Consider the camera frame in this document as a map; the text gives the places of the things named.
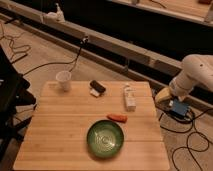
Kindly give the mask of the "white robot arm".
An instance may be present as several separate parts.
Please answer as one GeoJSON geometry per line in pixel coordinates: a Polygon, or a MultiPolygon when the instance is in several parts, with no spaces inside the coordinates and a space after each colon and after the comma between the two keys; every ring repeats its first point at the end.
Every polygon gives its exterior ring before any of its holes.
{"type": "Polygon", "coordinates": [[[213,55],[187,55],[182,60],[181,67],[182,70],[169,85],[156,94],[156,103],[173,97],[183,101],[197,84],[203,84],[213,92],[213,55]]]}

